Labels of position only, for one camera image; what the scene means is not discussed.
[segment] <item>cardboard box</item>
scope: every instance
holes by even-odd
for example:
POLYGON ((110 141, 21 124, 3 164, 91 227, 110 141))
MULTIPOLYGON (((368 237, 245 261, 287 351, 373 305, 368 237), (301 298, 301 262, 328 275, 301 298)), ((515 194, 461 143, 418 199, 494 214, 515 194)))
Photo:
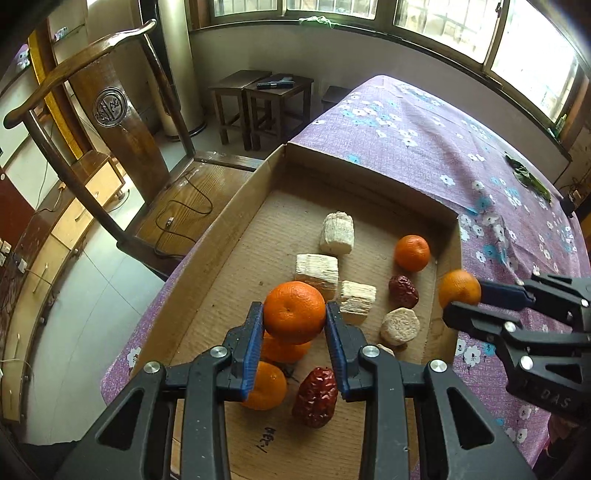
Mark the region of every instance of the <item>cardboard box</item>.
MULTIPOLYGON (((419 335, 397 358, 425 364, 451 363, 456 332, 441 319, 438 279, 461 267, 461 241, 454 211, 389 177, 361 166, 287 144, 275 150, 237 192, 197 243, 142 348, 136 369, 151 360, 165 365, 190 362, 222 343, 229 328, 243 323, 252 301, 264 301, 279 283, 293 279, 296 255, 319 253, 324 217, 352 215, 355 247, 339 258, 340 280, 377 288, 376 302, 361 328, 378 343, 379 327, 394 308, 388 280, 403 273, 394 265, 396 242, 411 233, 428 241, 432 259, 410 274, 420 301, 414 308, 419 335)), ((299 382, 314 367, 329 367, 324 335, 288 379, 285 401, 270 411, 226 403, 226 430, 233 476, 249 480, 354 479, 358 477, 365 419, 364 403, 337 402, 327 426, 312 430, 291 417, 299 382), (263 452, 256 447, 265 427, 276 430, 263 452)), ((178 468, 183 402, 177 408, 173 468, 178 468)), ((416 463, 417 436, 412 402, 407 401, 410 462, 416 463)))

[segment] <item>wooden stool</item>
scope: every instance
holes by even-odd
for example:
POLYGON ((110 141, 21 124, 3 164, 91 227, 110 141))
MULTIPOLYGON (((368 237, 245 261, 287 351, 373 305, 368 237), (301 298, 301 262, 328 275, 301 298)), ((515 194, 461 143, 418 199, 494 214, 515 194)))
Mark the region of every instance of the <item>wooden stool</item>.
POLYGON ((313 79, 306 77, 296 77, 289 73, 277 73, 269 78, 262 79, 262 82, 273 82, 281 80, 284 77, 292 77, 294 81, 293 88, 287 89, 269 89, 257 90, 256 83, 253 83, 245 88, 248 102, 250 104, 251 113, 251 131, 252 131, 252 148, 254 150, 261 149, 261 135, 267 135, 272 138, 277 138, 280 143, 286 143, 293 136, 300 133, 306 125, 310 123, 310 98, 312 94, 313 79), (285 101, 288 98, 304 93, 302 114, 287 111, 285 109, 285 101), (264 101, 265 113, 262 118, 258 118, 258 107, 256 100, 264 101), (285 117, 292 117, 301 120, 301 124, 292 129, 287 130, 285 124, 285 117), (273 123, 275 124, 274 131, 270 130, 273 123))
POLYGON ((226 145, 229 142, 228 129, 232 128, 242 132, 244 150, 251 149, 248 102, 246 101, 244 87, 268 77, 270 74, 271 72, 260 70, 239 70, 210 87, 210 90, 212 91, 213 105, 216 109, 217 121, 220 123, 220 139, 222 140, 223 145, 226 145), (223 113, 222 95, 235 96, 238 100, 238 114, 232 117, 228 122, 226 122, 223 113), (240 126, 234 125, 238 119, 240 119, 240 126))
POLYGON ((349 88, 337 87, 331 85, 322 97, 322 110, 326 112, 339 103, 343 98, 350 94, 353 90, 349 88))

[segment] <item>window sill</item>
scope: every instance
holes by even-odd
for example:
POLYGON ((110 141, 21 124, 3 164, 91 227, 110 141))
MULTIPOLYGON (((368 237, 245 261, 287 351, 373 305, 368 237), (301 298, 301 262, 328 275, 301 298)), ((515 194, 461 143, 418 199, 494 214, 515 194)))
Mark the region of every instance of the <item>window sill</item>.
MULTIPOLYGON (((191 30, 189 33, 190 34, 197 34, 201 31, 216 30, 216 29, 221 29, 221 28, 247 27, 247 26, 252 26, 252 25, 273 25, 273 24, 275 24, 275 25, 286 25, 286 24, 287 25, 298 25, 303 28, 306 28, 306 27, 307 28, 330 28, 326 25, 320 25, 320 24, 319 25, 315 25, 315 24, 300 25, 298 20, 273 19, 273 20, 238 21, 238 22, 232 22, 232 23, 226 23, 226 24, 220 24, 220 25, 212 25, 210 27, 204 27, 199 30, 191 30)), ((377 32, 375 30, 370 30, 368 28, 364 28, 364 27, 360 27, 360 26, 343 25, 343 24, 334 24, 333 29, 358 33, 358 34, 367 35, 367 36, 375 37, 375 38, 381 38, 383 40, 398 43, 400 45, 404 45, 405 47, 420 51, 421 53, 429 55, 430 57, 440 60, 443 63, 446 63, 446 64, 454 67, 455 69, 460 70, 461 72, 465 73, 466 75, 472 77, 473 79, 477 80, 481 84, 485 85, 490 90, 494 91, 497 95, 499 95, 501 98, 503 98, 507 102, 509 102, 512 106, 517 108, 533 124, 535 124, 535 126, 537 126, 540 129, 540 131, 554 144, 554 146, 558 149, 558 151, 562 154, 562 156, 569 163, 572 162, 572 158, 571 158, 569 152, 562 146, 562 144, 560 144, 560 142, 558 140, 556 140, 556 138, 554 138, 554 136, 552 136, 550 134, 550 132, 548 132, 546 130, 546 128, 542 125, 542 123, 540 123, 539 120, 534 115, 532 115, 532 113, 530 111, 528 111, 526 108, 524 108, 521 104, 519 104, 517 101, 515 101, 512 97, 507 95, 507 93, 501 88, 501 86, 493 79, 488 78, 487 76, 485 76, 482 73, 475 72, 475 71, 467 68, 466 66, 462 65, 461 63, 458 63, 455 60, 452 60, 444 55, 441 55, 440 53, 438 53, 436 51, 430 50, 429 48, 423 47, 419 44, 410 42, 410 41, 408 41, 404 38, 398 37, 396 35, 377 32)))

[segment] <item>white cylinder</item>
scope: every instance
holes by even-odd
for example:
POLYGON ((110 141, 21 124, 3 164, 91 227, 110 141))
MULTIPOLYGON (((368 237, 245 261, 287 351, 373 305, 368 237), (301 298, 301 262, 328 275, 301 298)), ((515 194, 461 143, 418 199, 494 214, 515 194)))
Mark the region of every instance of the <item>white cylinder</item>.
MULTIPOLYGON (((159 28, 162 28, 168 64, 173 77, 174 90, 181 107, 181 114, 190 133, 200 131, 205 125, 203 108, 199 100, 197 77, 193 68, 193 56, 189 43, 184 0, 158 0, 160 11, 159 28)), ((168 137, 177 137, 173 120, 164 109, 158 87, 152 75, 148 83, 154 97, 164 132, 168 137)))

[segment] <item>carved medallion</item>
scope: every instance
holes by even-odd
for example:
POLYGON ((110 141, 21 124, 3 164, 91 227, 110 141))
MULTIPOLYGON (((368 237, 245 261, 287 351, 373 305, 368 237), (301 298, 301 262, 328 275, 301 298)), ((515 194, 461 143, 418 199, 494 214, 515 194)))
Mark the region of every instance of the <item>carved medallion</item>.
POLYGON ((92 107, 92 114, 103 127, 119 125, 127 113, 127 100, 121 90, 106 88, 100 92, 92 107))

